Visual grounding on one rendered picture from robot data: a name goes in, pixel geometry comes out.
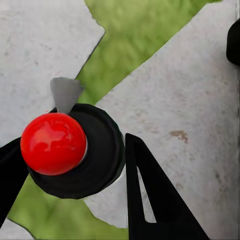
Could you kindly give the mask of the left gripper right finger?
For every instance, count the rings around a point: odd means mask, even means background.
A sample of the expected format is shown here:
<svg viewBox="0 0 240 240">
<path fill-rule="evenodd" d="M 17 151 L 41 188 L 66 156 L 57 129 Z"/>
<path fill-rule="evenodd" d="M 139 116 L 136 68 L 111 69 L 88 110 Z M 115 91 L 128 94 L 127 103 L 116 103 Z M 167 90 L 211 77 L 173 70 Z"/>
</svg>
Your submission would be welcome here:
<svg viewBox="0 0 240 240">
<path fill-rule="evenodd" d="M 125 134 L 129 240 L 210 240 L 144 141 Z M 137 167 L 156 223 L 145 220 Z"/>
</svg>

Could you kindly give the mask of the insectifuge atomizer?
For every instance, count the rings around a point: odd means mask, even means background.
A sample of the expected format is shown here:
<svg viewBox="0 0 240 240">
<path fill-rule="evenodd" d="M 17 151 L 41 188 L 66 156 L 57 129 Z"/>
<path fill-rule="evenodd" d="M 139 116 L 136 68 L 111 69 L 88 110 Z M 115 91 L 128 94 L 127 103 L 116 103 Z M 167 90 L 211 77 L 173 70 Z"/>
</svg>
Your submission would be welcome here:
<svg viewBox="0 0 240 240">
<path fill-rule="evenodd" d="M 55 197 L 79 200 L 97 194 L 126 173 L 122 132 L 105 110 L 76 103 L 83 83 L 61 76 L 50 85 L 56 108 L 32 120 L 20 139 L 27 170 Z"/>
</svg>

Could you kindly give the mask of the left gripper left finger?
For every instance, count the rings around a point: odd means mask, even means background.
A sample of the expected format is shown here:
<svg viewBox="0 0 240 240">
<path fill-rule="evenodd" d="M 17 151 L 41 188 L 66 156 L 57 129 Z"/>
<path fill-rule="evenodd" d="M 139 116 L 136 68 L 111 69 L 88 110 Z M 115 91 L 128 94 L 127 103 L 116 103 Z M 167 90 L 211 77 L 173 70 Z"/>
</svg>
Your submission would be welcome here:
<svg viewBox="0 0 240 240">
<path fill-rule="evenodd" d="M 21 153 L 21 137 L 0 147 L 0 229 L 28 175 Z"/>
</svg>

